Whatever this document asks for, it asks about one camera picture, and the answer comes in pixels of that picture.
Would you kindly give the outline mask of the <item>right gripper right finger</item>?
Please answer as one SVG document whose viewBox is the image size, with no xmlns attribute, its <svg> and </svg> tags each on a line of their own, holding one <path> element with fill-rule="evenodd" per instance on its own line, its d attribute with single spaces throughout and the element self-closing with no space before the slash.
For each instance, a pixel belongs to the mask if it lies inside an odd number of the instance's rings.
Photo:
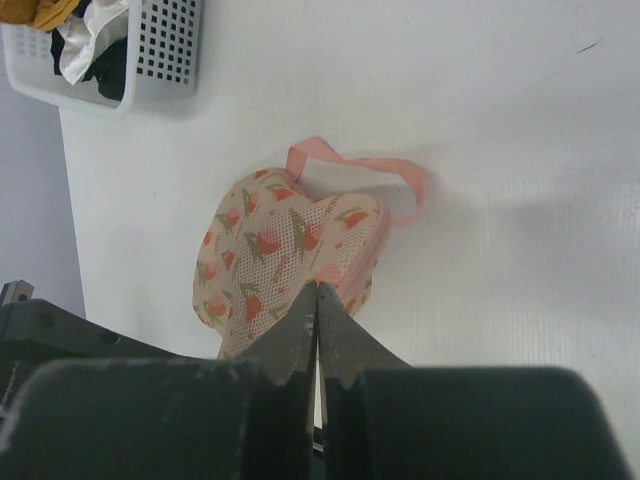
<svg viewBox="0 0 640 480">
<path fill-rule="evenodd" d="M 330 479 L 629 479 L 588 383 L 531 367 L 413 367 L 318 288 Z"/>
</svg>

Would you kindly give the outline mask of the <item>floral mesh laundry bag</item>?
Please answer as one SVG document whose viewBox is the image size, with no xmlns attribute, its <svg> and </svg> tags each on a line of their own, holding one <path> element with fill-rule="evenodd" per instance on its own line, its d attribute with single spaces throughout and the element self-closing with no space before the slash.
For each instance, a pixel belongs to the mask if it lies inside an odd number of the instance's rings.
<svg viewBox="0 0 640 480">
<path fill-rule="evenodd" d="M 424 208 L 421 168 L 401 159 L 349 160 L 319 137 L 293 145 L 285 167 L 238 181 L 206 231 L 193 282 L 193 309 L 220 335 L 221 359 L 240 355 L 274 327 L 310 282 L 332 286 L 356 314 L 392 227 L 417 218 L 395 218 L 368 194 L 309 197 L 298 182 L 309 159 L 397 175 L 413 191 L 416 209 Z"/>
</svg>

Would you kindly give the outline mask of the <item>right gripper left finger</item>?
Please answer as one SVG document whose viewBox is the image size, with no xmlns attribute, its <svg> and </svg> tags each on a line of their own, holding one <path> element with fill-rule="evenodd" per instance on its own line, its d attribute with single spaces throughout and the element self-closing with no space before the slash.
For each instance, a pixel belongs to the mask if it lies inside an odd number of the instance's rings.
<svg viewBox="0 0 640 480">
<path fill-rule="evenodd" d="M 236 360 L 1 360 L 2 477 L 312 478 L 316 306 L 308 285 Z"/>
</svg>

